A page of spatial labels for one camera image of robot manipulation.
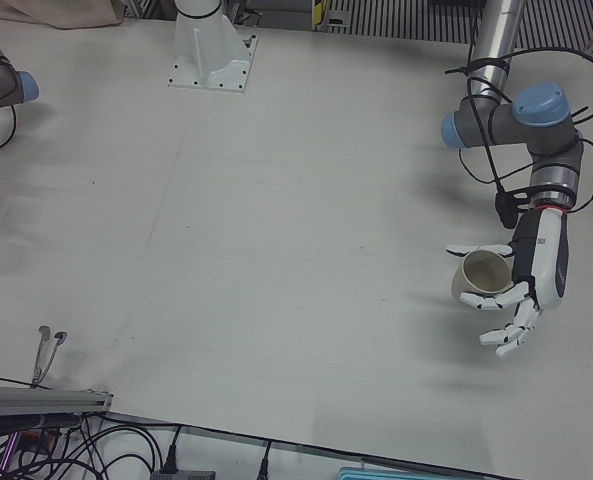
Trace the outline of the white dexterous robot hand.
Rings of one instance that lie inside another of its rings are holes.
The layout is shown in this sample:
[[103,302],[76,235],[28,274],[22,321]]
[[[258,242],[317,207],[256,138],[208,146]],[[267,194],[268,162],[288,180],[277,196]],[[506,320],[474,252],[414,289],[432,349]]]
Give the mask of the white dexterous robot hand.
[[449,245],[446,252],[460,259],[451,286],[455,300],[480,311],[514,310],[505,326],[479,336],[482,345],[493,346],[505,358],[564,297],[567,212],[537,207],[522,215],[507,244]]

